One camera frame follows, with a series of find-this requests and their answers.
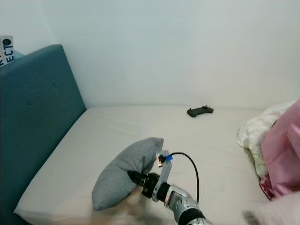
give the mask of white wall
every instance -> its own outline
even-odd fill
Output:
[[[88,107],[300,96],[298,0],[41,2]]]
[[[0,0],[0,34],[13,35],[23,54],[56,43],[39,0]]]

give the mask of sticker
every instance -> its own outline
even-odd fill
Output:
[[[1,35],[0,36],[0,67],[13,62],[14,57],[14,42],[13,36]]]

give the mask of white bed sheet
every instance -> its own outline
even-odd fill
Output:
[[[236,134],[260,111],[216,108],[191,118],[184,106],[123,106],[87,110],[36,174],[15,213],[33,225],[168,225],[173,214],[140,193],[120,205],[93,211],[91,192],[98,175],[128,145],[150,136],[164,138],[163,149],[183,151],[200,178],[199,206],[216,225],[245,224],[241,212],[268,200],[260,190],[248,154]],[[174,156],[168,180],[196,197],[192,164]]]

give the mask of gray pillow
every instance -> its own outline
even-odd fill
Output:
[[[149,173],[163,142],[162,138],[151,137],[124,149],[97,179],[92,192],[94,210],[104,210],[124,200],[136,187],[127,171]]]

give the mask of teal upholstered headboard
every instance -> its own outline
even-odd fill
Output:
[[[86,109],[61,45],[1,67],[0,78],[0,220],[21,225],[19,199]]]

